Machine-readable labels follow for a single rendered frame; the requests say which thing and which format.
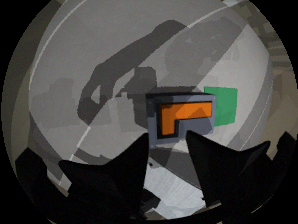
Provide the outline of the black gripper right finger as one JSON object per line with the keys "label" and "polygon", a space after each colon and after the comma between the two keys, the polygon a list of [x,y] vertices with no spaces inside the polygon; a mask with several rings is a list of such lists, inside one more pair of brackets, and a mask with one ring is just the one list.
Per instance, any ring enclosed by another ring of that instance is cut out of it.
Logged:
{"label": "black gripper right finger", "polygon": [[188,129],[186,145],[201,184],[206,208],[218,204],[245,168],[269,151],[270,144],[267,140],[257,147],[238,152]]}

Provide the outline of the orange l-shaped part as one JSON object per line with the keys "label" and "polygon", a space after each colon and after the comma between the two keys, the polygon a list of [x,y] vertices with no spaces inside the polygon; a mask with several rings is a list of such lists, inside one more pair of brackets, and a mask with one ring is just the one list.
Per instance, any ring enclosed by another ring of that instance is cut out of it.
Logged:
{"label": "orange l-shaped part", "polygon": [[212,116],[209,101],[184,101],[184,103],[160,104],[162,135],[174,135],[174,119]]}

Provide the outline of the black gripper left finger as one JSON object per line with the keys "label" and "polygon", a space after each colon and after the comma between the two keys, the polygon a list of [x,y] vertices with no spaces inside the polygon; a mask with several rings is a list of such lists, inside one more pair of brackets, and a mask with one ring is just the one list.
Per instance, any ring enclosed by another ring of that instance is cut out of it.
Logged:
{"label": "black gripper left finger", "polygon": [[144,193],[146,165],[149,159],[149,133],[142,133],[125,152],[104,165],[73,163],[60,160],[59,167],[71,183],[97,192],[113,194],[130,217],[138,217]]}

